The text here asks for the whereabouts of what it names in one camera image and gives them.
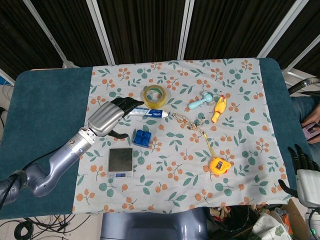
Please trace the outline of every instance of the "gold chain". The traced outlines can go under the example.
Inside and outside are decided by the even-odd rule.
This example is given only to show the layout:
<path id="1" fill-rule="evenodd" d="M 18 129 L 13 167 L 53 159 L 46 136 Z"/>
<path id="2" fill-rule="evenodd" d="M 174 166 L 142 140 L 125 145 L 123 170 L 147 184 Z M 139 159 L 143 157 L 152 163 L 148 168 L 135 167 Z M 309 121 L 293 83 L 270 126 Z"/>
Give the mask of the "gold chain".
<path id="1" fill-rule="evenodd" d="M 216 156 L 217 156 L 216 153 L 215 153 L 215 151 L 214 151 L 214 150 L 212 149 L 212 147 L 210 146 L 210 142 L 208 141 L 207 134 L 205 133 L 205 131 L 203 131 L 203 130 L 200 128 L 200 126 L 202 126 L 202 125 L 204 124 L 204 119 L 201 119 L 200 122 L 199 122 L 199 124 L 196 125 L 195 123 L 191 122 L 186 116 L 184 116 L 184 115 L 182 115 L 182 114 L 180 114 L 180 113 L 173 113 L 173 114 L 172 114 L 172 117 L 173 117 L 174 119 L 176 119 L 176 121 L 177 121 L 178 123 L 184 124 L 187 129 L 200 132 L 200 133 L 204 136 L 204 138 L 205 138 L 206 144 L 208 145 L 208 148 L 209 148 L 209 151 L 210 151 L 211 155 L 212 155 L 213 157 L 216 157 Z"/>

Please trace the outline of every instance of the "table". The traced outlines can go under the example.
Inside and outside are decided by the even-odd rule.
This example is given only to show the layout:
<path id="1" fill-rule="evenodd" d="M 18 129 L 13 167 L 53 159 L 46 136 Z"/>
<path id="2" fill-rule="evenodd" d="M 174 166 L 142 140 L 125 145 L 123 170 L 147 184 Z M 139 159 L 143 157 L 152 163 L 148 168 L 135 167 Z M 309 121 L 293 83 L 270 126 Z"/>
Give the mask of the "table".
<path id="1" fill-rule="evenodd" d="M 294 115 L 278 64 L 269 58 L 259 59 L 259 62 L 269 117 L 286 165 L 290 186 L 295 188 L 293 167 L 286 148 L 299 144 L 308 152 L 308 145 Z M 0 164 L 3 169 L 1 178 L 6 178 L 30 160 L 66 142 L 83 126 L 91 76 L 90 67 L 27 71 L 19 76 L 0 146 Z M 0 217 L 70 213 L 75 197 L 77 170 L 78 164 L 75 164 L 60 179 L 51 194 L 43 198 L 36 199 L 30 192 L 23 190 L 15 203 L 3 208 Z"/>

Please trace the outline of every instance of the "blue toy block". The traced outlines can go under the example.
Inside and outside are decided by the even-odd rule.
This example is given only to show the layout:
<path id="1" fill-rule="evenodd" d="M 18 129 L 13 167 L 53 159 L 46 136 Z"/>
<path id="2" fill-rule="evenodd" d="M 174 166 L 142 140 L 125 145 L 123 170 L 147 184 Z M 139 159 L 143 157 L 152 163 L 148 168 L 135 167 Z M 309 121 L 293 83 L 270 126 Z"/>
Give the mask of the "blue toy block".
<path id="1" fill-rule="evenodd" d="M 151 132 L 142 131 L 139 129 L 138 131 L 136 131 L 133 144 L 143 148 L 148 148 L 150 140 L 151 140 Z"/>

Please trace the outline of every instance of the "floral tablecloth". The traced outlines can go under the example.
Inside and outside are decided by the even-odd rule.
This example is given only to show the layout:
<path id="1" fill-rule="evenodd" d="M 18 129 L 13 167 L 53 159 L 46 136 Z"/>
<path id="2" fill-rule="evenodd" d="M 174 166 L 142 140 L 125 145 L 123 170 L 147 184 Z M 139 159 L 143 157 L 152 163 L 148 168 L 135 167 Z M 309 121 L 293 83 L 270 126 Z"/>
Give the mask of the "floral tablecloth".
<path id="1" fill-rule="evenodd" d="M 278 185 L 287 184 L 286 169 L 269 117 L 259 60 L 212 59 L 96 66 L 92 70 L 87 119 L 116 97 L 142 100 L 143 89 L 166 89 L 162 119 L 126 116 L 115 131 L 127 139 L 98 138 L 80 159 L 73 212 L 176 213 L 196 207 L 284 204 L 289 199 Z M 213 124 L 213 106 L 188 109 L 188 103 L 213 93 L 227 96 L 227 108 Z M 215 176 L 205 138 L 178 123 L 172 113 L 191 121 L 205 117 L 201 127 L 219 157 L 232 164 Z M 150 147 L 132 144 L 134 131 L 152 133 Z M 133 148 L 133 178 L 107 178 L 110 148 Z"/>

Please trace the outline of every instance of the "black curtain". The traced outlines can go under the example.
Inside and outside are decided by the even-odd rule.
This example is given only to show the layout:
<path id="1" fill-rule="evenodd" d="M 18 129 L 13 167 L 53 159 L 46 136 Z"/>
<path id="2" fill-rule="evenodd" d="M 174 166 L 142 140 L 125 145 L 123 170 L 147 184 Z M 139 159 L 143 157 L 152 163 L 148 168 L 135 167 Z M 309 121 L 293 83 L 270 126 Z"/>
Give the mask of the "black curtain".
<path id="1" fill-rule="evenodd" d="M 256 57 L 295 0 L 195 0 L 184 59 Z"/>
<path id="2" fill-rule="evenodd" d="M 61 68 L 55 48 L 22 0 L 0 4 L 0 68 L 14 80 L 30 69 Z"/>
<path id="3" fill-rule="evenodd" d="M 69 61 L 77 66 L 107 65 L 86 0 L 32 0 Z"/>
<path id="4" fill-rule="evenodd" d="M 285 69 L 319 34 L 320 1 L 309 0 L 268 57 L 277 60 L 280 67 Z"/>
<path id="5" fill-rule="evenodd" d="M 320 43 L 318 43 L 295 66 L 295 69 L 320 77 Z"/>
<path id="6" fill-rule="evenodd" d="M 177 59 L 185 0 L 98 0 L 116 64 Z"/>

